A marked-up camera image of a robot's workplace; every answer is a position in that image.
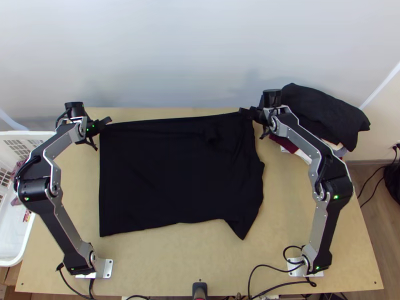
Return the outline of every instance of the black t-shirt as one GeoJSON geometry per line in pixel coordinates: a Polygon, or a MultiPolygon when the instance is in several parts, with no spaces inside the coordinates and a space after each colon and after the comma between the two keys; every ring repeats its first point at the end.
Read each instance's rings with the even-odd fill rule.
{"type": "Polygon", "coordinates": [[[109,124],[100,134],[100,236],[223,219],[242,240],[263,201],[239,113],[109,124]]]}

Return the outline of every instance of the wooden table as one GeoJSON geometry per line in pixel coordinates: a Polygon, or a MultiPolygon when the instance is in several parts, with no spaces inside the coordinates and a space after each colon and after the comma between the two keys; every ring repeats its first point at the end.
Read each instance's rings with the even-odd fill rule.
{"type": "MultiPolygon", "coordinates": [[[[110,116],[115,123],[216,115],[236,108],[88,108],[92,119],[110,116]]],[[[265,138],[254,124],[259,158],[265,163],[264,201],[245,240],[223,220],[175,224],[144,231],[99,237],[99,153],[86,145],[72,145],[57,159],[62,170],[63,204],[82,239],[97,255],[114,259],[111,279],[98,279],[97,295],[190,296],[192,283],[202,280],[212,296],[247,294],[250,271],[257,264],[286,268],[282,250],[308,241],[315,202],[307,176],[308,166],[297,156],[280,153],[279,145],[265,138]]],[[[382,289],[367,228],[354,196],[341,211],[333,242],[331,267],[317,287],[296,284],[273,294],[307,294],[382,289]]],[[[55,272],[63,254],[42,220],[34,221],[17,282],[17,291],[71,294],[55,272]]],[[[68,282],[87,293],[89,280],[75,279],[63,269],[68,282]]],[[[285,273],[262,268],[254,273],[255,295],[277,284],[293,281],[285,273]]]]}

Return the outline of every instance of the plastic basket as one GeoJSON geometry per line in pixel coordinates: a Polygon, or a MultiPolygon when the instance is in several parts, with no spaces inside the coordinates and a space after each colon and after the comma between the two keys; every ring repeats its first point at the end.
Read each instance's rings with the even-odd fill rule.
{"type": "Polygon", "coordinates": [[[23,204],[11,206],[16,197],[11,172],[53,135],[52,131],[0,131],[0,267],[22,260],[35,219],[23,204]]]}

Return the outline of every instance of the black cloth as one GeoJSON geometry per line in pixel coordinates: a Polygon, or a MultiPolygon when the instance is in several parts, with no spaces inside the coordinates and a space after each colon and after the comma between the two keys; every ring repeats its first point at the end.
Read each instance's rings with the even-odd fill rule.
{"type": "Polygon", "coordinates": [[[370,130],[370,121],[357,107],[324,92],[290,83],[282,88],[281,103],[289,106],[305,129],[353,151],[358,133],[370,130]]]}
{"type": "Polygon", "coordinates": [[[264,163],[238,112],[109,124],[100,133],[100,236],[223,219],[242,240],[264,163]]]}

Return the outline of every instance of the black cable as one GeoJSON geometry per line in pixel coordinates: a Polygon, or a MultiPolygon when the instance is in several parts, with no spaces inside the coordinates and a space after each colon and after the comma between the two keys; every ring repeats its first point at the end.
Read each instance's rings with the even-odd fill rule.
{"type": "Polygon", "coordinates": [[[59,125],[59,121],[65,117],[66,114],[68,114],[71,111],[71,108],[68,108],[66,111],[64,111],[62,114],[59,115],[57,120],[55,120],[55,128],[59,125]]]}
{"type": "MultiPolygon", "coordinates": [[[[397,159],[397,147],[396,147],[396,146],[393,146],[392,149],[396,152],[396,154],[395,154],[395,156],[394,156],[393,161],[390,163],[389,166],[393,165],[393,164],[395,163],[396,159],[397,159]]],[[[363,193],[364,188],[366,187],[367,182],[370,181],[370,179],[371,179],[372,177],[374,177],[374,175],[375,175],[380,169],[383,169],[383,168],[385,168],[385,167],[387,167],[387,165],[381,166],[381,167],[377,168],[377,169],[375,170],[375,172],[373,172],[373,174],[372,174],[372,175],[364,182],[364,184],[362,185],[362,188],[361,188],[361,190],[359,191],[359,194],[358,194],[357,198],[360,198],[361,194],[363,193]]]]}
{"type": "Polygon", "coordinates": [[[303,247],[299,247],[299,246],[293,246],[293,245],[292,245],[292,246],[287,246],[285,249],[283,249],[283,258],[284,258],[284,260],[287,261],[288,263],[292,264],[292,265],[304,264],[303,261],[293,262],[293,261],[290,261],[289,259],[286,258],[286,251],[287,251],[288,249],[290,249],[290,248],[297,248],[297,249],[299,249],[299,250],[302,250],[302,249],[303,249],[303,247]]]}
{"type": "Polygon", "coordinates": [[[375,185],[375,188],[373,189],[373,193],[372,193],[371,197],[369,197],[367,201],[365,201],[363,204],[361,204],[361,206],[359,207],[360,209],[362,209],[363,206],[364,206],[365,204],[367,204],[368,201],[370,201],[370,200],[372,199],[372,197],[375,195],[375,192],[377,191],[377,188],[378,188],[378,186],[379,186],[379,184],[381,183],[382,180],[384,180],[384,177],[382,177],[382,178],[378,181],[378,183],[375,185]]]}
{"type": "Polygon", "coordinates": [[[142,299],[144,299],[144,300],[150,300],[149,298],[147,298],[147,297],[145,297],[145,296],[142,296],[142,295],[132,295],[132,296],[129,296],[128,298],[126,298],[125,300],[132,299],[132,298],[136,298],[136,297],[142,298],[142,299]]]}
{"type": "Polygon", "coordinates": [[[90,278],[90,283],[89,283],[89,296],[90,296],[90,298],[95,298],[95,297],[93,297],[93,294],[92,294],[92,290],[93,290],[93,284],[95,283],[95,279],[96,278],[90,278]]]}
{"type": "MultiPolygon", "coordinates": [[[[55,270],[56,270],[56,271],[59,271],[59,274],[61,275],[62,281],[64,281],[65,285],[66,285],[71,291],[73,291],[73,292],[74,292],[75,294],[77,294],[78,296],[81,296],[82,298],[85,298],[85,299],[87,299],[87,300],[96,300],[96,299],[93,297],[93,294],[92,294],[93,284],[95,283],[95,279],[94,279],[94,278],[90,279],[90,283],[89,283],[89,295],[90,295],[90,297],[88,297],[88,296],[85,296],[85,295],[81,294],[80,292],[78,292],[76,289],[74,289],[72,286],[70,286],[70,285],[68,284],[67,280],[65,279],[65,277],[64,277],[64,275],[63,275],[63,272],[61,271],[62,268],[64,268],[64,264],[63,264],[63,263],[60,263],[60,264],[57,266],[57,268],[56,268],[55,270]]],[[[137,298],[142,298],[142,299],[144,299],[144,300],[150,300],[148,297],[145,297],[145,296],[142,296],[142,295],[132,295],[132,296],[129,296],[128,298],[126,298],[126,300],[132,299],[132,298],[136,298],[136,297],[137,297],[137,298]]]]}
{"type": "Polygon", "coordinates": [[[344,298],[344,300],[349,300],[347,299],[347,297],[345,296],[345,294],[343,294],[342,292],[340,292],[341,296],[344,298]]]}
{"type": "Polygon", "coordinates": [[[302,262],[302,264],[299,264],[298,266],[296,266],[295,268],[293,268],[293,269],[290,269],[290,270],[281,270],[281,269],[278,269],[278,268],[276,268],[276,267],[274,267],[274,266],[271,266],[271,265],[269,265],[269,264],[258,264],[258,265],[256,265],[254,268],[253,268],[253,270],[251,271],[251,273],[250,273],[250,276],[248,277],[248,283],[247,283],[247,296],[248,296],[248,298],[251,300],[251,299],[254,299],[255,297],[257,297],[257,296],[255,296],[255,297],[250,297],[250,282],[251,282],[251,280],[252,280],[252,276],[253,276],[253,273],[254,273],[254,271],[255,270],[257,270],[258,268],[260,268],[260,267],[266,267],[266,268],[271,268],[271,269],[273,269],[273,270],[275,270],[275,271],[278,271],[278,272],[282,272],[282,273],[290,273],[290,272],[292,272],[292,271],[294,271],[294,270],[297,270],[298,268],[300,268],[300,267],[302,267],[304,265],[304,262],[302,262]]]}
{"type": "Polygon", "coordinates": [[[81,296],[82,298],[85,298],[85,299],[87,299],[87,300],[96,300],[96,299],[94,299],[93,297],[88,297],[88,296],[85,296],[85,295],[81,294],[81,293],[78,292],[76,289],[74,289],[72,286],[70,286],[70,285],[68,284],[68,282],[66,281],[66,279],[65,279],[65,277],[64,277],[64,275],[63,275],[63,272],[61,271],[61,269],[62,269],[63,267],[64,267],[64,264],[63,264],[63,263],[60,263],[60,264],[58,265],[56,271],[59,271],[59,274],[61,275],[62,281],[64,281],[65,285],[66,285],[71,291],[73,291],[73,292],[74,292],[75,294],[77,294],[78,296],[81,296]]]}
{"type": "Polygon", "coordinates": [[[269,289],[266,289],[266,290],[262,291],[261,293],[258,293],[257,295],[255,295],[254,297],[249,298],[249,299],[250,299],[250,300],[251,300],[251,299],[255,299],[255,298],[260,297],[260,296],[263,296],[263,295],[265,295],[266,293],[269,293],[270,291],[273,291],[273,290],[275,290],[275,289],[277,289],[277,288],[281,288],[281,287],[285,287],[285,286],[290,286],[290,285],[310,284],[313,288],[315,288],[315,287],[317,286],[317,284],[316,284],[314,281],[311,281],[310,278],[306,277],[305,279],[306,279],[306,281],[292,281],[292,282],[286,282],[286,283],[282,283],[282,284],[275,285],[275,286],[273,286],[273,287],[271,287],[271,288],[269,288],[269,289]]]}

